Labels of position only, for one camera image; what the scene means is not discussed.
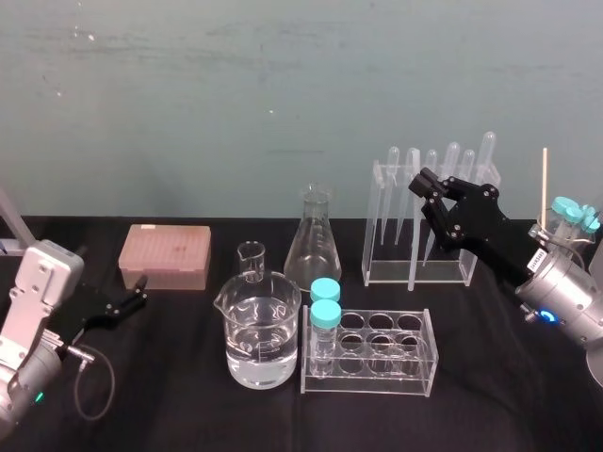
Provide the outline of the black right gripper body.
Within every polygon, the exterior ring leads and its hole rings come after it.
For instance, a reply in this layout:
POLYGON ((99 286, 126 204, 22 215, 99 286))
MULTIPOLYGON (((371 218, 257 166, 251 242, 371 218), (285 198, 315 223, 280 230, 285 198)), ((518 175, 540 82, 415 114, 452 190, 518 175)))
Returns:
POLYGON ((449 209, 457 238, 442 238, 444 250, 468 250, 507 283, 526 283, 534 271, 531 259, 542 250, 529 227, 506 217, 498 206, 498 189, 472 184, 449 209))

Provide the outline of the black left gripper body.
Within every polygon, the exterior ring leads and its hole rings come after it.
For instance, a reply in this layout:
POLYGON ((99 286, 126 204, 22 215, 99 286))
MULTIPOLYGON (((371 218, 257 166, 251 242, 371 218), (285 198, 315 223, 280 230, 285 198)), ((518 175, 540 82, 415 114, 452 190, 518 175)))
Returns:
POLYGON ((55 333, 64 344, 74 344, 88 330, 112 328, 122 313, 123 307, 107 294, 79 284, 55 310, 55 333))

